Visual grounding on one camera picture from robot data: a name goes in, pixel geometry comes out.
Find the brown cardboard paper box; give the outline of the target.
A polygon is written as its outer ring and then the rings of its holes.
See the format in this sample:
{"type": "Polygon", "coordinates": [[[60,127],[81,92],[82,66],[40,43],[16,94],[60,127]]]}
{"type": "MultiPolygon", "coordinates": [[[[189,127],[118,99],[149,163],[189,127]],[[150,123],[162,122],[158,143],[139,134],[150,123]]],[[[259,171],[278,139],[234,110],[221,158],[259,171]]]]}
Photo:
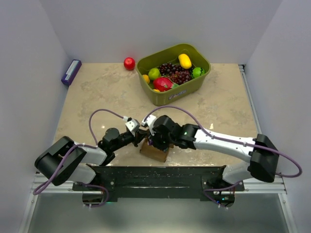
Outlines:
{"type": "Polygon", "coordinates": [[[148,158],[151,158],[153,160],[156,160],[156,161],[159,161],[159,162],[166,162],[167,160],[167,157],[168,157],[168,154],[169,154],[169,151],[171,149],[174,148],[174,145],[173,144],[170,144],[170,146],[168,147],[168,149],[163,152],[155,147],[153,147],[152,145],[149,145],[148,144],[148,139],[145,138],[142,145],[141,145],[141,148],[140,148],[140,154],[148,157],[148,158]]]}

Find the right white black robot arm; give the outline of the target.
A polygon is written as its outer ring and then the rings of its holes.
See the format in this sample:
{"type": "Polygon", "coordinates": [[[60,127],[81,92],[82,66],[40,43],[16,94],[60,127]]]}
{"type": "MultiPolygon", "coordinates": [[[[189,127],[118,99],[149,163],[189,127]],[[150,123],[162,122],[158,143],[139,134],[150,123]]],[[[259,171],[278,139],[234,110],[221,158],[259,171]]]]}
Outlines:
{"type": "Polygon", "coordinates": [[[231,136],[207,130],[201,125],[180,126],[166,115],[150,115],[145,124],[152,145],[159,150],[165,151],[174,145],[181,149],[211,150],[240,159],[239,164],[225,166],[216,179],[218,188],[223,191],[250,178],[266,183],[275,179],[279,155],[271,140],[263,134],[256,138],[231,136]]]}

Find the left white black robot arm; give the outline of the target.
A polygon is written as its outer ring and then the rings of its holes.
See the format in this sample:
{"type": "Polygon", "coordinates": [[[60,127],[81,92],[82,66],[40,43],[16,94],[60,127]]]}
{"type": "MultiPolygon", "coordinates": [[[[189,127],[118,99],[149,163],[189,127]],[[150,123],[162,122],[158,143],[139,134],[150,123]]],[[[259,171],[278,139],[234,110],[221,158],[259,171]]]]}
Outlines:
{"type": "Polygon", "coordinates": [[[63,136],[35,161],[35,168],[48,179],[35,193],[41,193],[51,183],[59,186],[66,181],[83,183],[89,190],[98,189],[101,179],[88,165],[109,164],[115,158],[115,151],[129,144],[137,147],[147,135],[148,131],[142,129],[120,133],[116,128],[109,128],[97,146],[79,144],[63,136]]]}

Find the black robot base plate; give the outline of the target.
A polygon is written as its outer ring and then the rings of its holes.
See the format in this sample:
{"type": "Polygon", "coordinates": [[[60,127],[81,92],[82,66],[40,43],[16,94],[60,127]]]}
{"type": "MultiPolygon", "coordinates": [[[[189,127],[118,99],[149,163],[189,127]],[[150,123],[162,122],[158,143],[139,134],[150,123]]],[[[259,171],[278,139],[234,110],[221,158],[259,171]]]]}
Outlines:
{"type": "Polygon", "coordinates": [[[234,202],[234,192],[243,191],[239,182],[234,188],[222,180],[224,166],[92,166],[96,176],[91,187],[79,183],[74,191],[108,190],[109,201],[120,198],[199,199],[214,198],[222,204],[234,202]]]}

